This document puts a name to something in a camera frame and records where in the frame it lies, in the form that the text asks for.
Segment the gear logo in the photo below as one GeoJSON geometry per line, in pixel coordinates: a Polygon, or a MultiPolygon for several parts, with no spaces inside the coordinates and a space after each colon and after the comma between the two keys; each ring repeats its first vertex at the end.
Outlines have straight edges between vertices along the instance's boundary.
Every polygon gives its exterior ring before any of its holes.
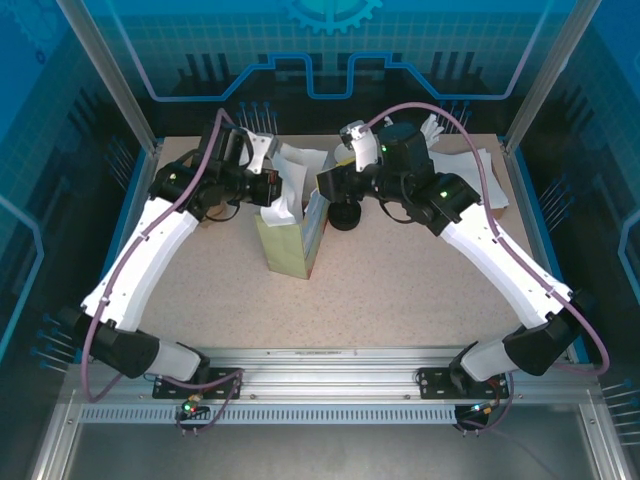
{"type": "Polygon", "coordinates": [[[58,12],[53,0],[0,0],[0,15],[11,13],[20,31],[44,55],[58,31],[58,12]]]}
{"type": "Polygon", "coordinates": [[[373,18],[373,9],[381,0],[284,0],[289,19],[297,20],[301,28],[311,27],[314,34],[333,35],[336,30],[347,33],[360,28],[362,19],[373,18]]]}

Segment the metal bracket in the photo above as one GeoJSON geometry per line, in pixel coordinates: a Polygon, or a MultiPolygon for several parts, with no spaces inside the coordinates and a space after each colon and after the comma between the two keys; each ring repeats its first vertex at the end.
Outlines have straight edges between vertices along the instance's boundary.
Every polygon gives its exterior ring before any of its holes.
{"type": "MultiPolygon", "coordinates": [[[[213,382],[218,378],[226,377],[234,372],[237,372],[238,368],[210,368],[207,382],[213,382]]],[[[206,390],[202,398],[205,400],[225,400],[229,395],[233,381],[229,381],[219,385],[215,388],[206,390]]],[[[231,397],[233,400],[240,398],[240,390],[242,385],[238,385],[235,393],[231,397]]],[[[176,387],[174,384],[167,382],[161,378],[157,378],[153,384],[153,393],[151,396],[156,400],[185,400],[189,395],[196,393],[196,390],[188,390],[186,388],[176,387]]]]}
{"type": "Polygon", "coordinates": [[[247,135],[249,136],[249,140],[253,145],[253,157],[249,158],[249,151],[247,147],[243,147],[242,153],[240,155],[239,164],[247,165],[247,170],[253,173],[260,173],[263,168],[263,163],[265,158],[271,158],[273,154],[278,150],[279,142],[278,140],[270,134],[255,134],[250,130],[247,130],[247,135]]]}
{"type": "MultiPolygon", "coordinates": [[[[504,375],[493,377],[500,388],[501,400],[509,397],[509,389],[504,375]]],[[[451,381],[448,368],[421,368],[416,373],[416,383],[420,386],[420,398],[423,400],[493,400],[495,390],[487,383],[475,383],[469,387],[469,395],[463,396],[451,381]]]]}

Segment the aluminum frame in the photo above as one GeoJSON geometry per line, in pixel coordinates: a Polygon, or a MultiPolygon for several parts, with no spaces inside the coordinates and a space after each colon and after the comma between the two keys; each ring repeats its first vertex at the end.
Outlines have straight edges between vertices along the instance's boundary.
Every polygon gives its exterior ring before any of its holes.
{"type": "Polygon", "coordinates": [[[505,136],[508,153],[520,145],[602,0],[578,0],[505,136]]]}
{"type": "MultiPolygon", "coordinates": [[[[369,348],[369,349],[209,349],[204,353],[212,365],[245,369],[240,399],[233,405],[242,410],[277,405],[295,412],[300,406],[372,406],[387,409],[429,409],[475,403],[466,401],[421,400],[415,374],[421,367],[449,364],[460,348],[369,348]]],[[[114,371],[93,364],[92,389],[98,390],[113,378],[114,371]]],[[[578,405],[585,426],[585,441],[593,455],[594,472],[601,478],[630,479],[620,444],[604,403],[597,379],[552,369],[543,377],[516,372],[514,405],[578,405]]],[[[104,404],[89,404],[82,395],[79,366],[69,368],[58,405],[44,440],[32,480],[63,478],[73,460],[74,439],[83,423],[96,423],[95,412],[156,409],[179,405],[181,401],[154,400],[152,383],[142,378],[123,379],[106,397],[104,404]],[[94,413],[87,415],[87,410],[94,413]]],[[[209,402],[219,405],[220,402],[209,402]]],[[[167,424],[166,415],[140,421],[127,415],[105,418],[99,423],[167,424]]],[[[385,421],[384,423],[432,423],[385,421]]]]}
{"type": "Polygon", "coordinates": [[[138,142],[153,154],[156,137],[84,2],[56,1],[138,142]]]}

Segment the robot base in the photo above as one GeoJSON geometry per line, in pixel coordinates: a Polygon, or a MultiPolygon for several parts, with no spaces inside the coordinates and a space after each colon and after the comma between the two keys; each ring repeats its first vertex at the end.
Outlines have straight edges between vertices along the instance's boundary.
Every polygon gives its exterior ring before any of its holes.
{"type": "MultiPolygon", "coordinates": [[[[496,392],[488,382],[474,383],[469,386],[467,395],[463,395],[451,381],[449,368],[421,368],[416,373],[416,383],[420,386],[422,400],[494,400],[496,392]]],[[[501,400],[509,398],[509,389],[504,375],[492,377],[500,387],[501,400]]]]}

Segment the metal base plate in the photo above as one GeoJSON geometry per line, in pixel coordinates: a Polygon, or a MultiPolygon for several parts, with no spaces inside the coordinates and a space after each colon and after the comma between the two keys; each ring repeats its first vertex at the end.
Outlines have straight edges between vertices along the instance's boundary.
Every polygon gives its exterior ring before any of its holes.
{"type": "MultiPolygon", "coordinates": [[[[184,422],[208,423],[220,402],[201,405],[208,411],[184,422]]],[[[163,402],[98,403],[82,407],[80,423],[174,425],[180,406],[163,402]]],[[[451,405],[291,405],[231,403],[220,417],[222,425],[450,425],[456,422],[451,405]]]]}
{"type": "MultiPolygon", "coordinates": [[[[207,382],[213,382],[218,378],[231,375],[232,373],[237,371],[237,368],[210,368],[207,382]]],[[[205,400],[225,400],[229,395],[229,392],[231,391],[232,385],[233,380],[230,380],[226,383],[223,383],[222,385],[217,386],[216,388],[207,390],[204,393],[203,398],[205,400]]],[[[240,398],[241,389],[242,385],[239,385],[231,398],[234,400],[240,398]]],[[[176,387],[172,383],[157,379],[153,384],[153,393],[151,396],[156,400],[186,400],[189,395],[193,395],[193,393],[195,393],[195,390],[176,387]]]]}

